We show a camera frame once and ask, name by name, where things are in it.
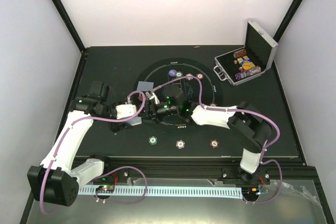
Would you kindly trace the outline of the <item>dealt card seat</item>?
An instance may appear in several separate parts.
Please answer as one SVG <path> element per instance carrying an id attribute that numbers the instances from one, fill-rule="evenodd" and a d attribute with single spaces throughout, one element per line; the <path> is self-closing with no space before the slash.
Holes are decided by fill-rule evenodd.
<path id="1" fill-rule="evenodd" d="M 139 81 L 137 85 L 137 90 L 147 92 L 147 91 L 151 91 L 153 87 L 154 87 L 153 82 Z"/>

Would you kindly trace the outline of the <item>green chip stack front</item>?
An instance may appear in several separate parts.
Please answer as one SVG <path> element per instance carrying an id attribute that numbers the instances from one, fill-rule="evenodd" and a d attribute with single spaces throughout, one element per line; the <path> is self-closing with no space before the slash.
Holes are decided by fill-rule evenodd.
<path id="1" fill-rule="evenodd" d="M 149 138 L 149 144 L 150 145 L 156 145 L 157 144 L 157 138 L 155 136 L 151 136 Z"/>

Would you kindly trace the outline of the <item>blue chip stack front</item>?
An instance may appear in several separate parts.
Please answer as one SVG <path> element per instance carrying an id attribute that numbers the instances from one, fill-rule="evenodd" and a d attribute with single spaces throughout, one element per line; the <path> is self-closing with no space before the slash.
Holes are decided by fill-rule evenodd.
<path id="1" fill-rule="evenodd" d="M 185 142 L 183 140 L 179 140 L 176 142 L 176 147 L 178 149 L 183 149 L 185 147 Z"/>

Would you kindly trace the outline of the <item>purple small blind button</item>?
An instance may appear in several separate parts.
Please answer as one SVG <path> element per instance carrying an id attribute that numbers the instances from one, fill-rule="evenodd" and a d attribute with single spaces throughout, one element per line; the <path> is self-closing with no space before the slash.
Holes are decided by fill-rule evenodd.
<path id="1" fill-rule="evenodd" d="M 171 70 L 168 72 L 168 75 L 169 75 L 170 77 L 176 77 L 176 74 L 177 74 L 177 71 L 174 70 L 174 69 L 171 69 Z"/>

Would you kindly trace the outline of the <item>green chips top seat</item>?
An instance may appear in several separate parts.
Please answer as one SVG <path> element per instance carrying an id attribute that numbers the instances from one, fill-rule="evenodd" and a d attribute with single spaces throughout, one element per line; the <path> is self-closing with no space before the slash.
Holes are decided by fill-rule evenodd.
<path id="1" fill-rule="evenodd" d="M 182 77 L 182 76 L 183 76 L 183 73 L 180 72 L 180 71 L 178 71 L 178 72 L 176 73 L 176 75 L 175 75 L 176 78 L 180 78 L 180 77 Z"/>

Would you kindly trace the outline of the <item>blue chips top seat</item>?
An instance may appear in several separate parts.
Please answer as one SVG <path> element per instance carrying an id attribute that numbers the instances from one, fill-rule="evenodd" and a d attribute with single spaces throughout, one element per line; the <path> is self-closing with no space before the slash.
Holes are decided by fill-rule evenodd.
<path id="1" fill-rule="evenodd" d="M 186 79 L 189 80 L 189 81 L 192 80 L 193 79 L 193 75 L 191 73 L 188 73 L 186 75 Z"/>

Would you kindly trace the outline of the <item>brown chips top seat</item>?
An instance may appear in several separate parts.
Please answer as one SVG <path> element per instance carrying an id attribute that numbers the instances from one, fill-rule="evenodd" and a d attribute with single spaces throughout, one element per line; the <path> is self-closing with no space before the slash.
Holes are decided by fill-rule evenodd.
<path id="1" fill-rule="evenodd" d="M 198 73 L 197 75 L 197 78 L 199 78 L 200 80 L 202 80 L 204 78 L 204 75 L 202 73 Z"/>

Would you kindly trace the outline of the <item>brown chip stack front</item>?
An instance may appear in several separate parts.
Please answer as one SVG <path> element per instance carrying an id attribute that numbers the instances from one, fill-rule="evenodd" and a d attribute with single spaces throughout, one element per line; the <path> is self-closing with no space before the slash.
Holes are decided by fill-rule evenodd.
<path id="1" fill-rule="evenodd" d="M 211 140 L 210 145 L 212 148 L 218 148 L 219 142 L 217 140 Z"/>

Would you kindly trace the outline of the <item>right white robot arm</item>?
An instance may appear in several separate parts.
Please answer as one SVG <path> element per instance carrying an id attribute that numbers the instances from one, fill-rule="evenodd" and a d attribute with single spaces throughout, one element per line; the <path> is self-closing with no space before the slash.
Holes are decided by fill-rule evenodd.
<path id="1" fill-rule="evenodd" d="M 255 111 L 248 103 L 239 106 L 217 107 L 193 102 L 176 84 L 165 87 L 165 101 L 160 102 L 153 91 L 146 93 L 145 107 L 140 116 L 154 123 L 168 116 L 177 116 L 185 124 L 210 125 L 233 131 L 243 147 L 238 176 L 244 184 L 252 183 L 267 150 L 267 143 L 276 125 Z"/>

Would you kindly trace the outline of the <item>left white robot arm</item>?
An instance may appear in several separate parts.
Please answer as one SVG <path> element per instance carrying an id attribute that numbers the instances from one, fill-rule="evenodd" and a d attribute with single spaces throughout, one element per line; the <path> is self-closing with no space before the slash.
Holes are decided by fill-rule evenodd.
<path id="1" fill-rule="evenodd" d="M 77 150 L 94 121 L 122 123 L 137 112 L 130 100 L 108 105 L 108 94 L 108 85 L 93 82 L 87 94 L 76 97 L 52 149 L 39 166 L 31 166 L 28 170 L 31 192 L 42 212 L 46 211 L 45 203 L 71 206 L 79 190 L 88 182 L 94 178 L 106 182 L 112 177 L 112 167 L 99 158 L 90 158 L 72 168 Z"/>

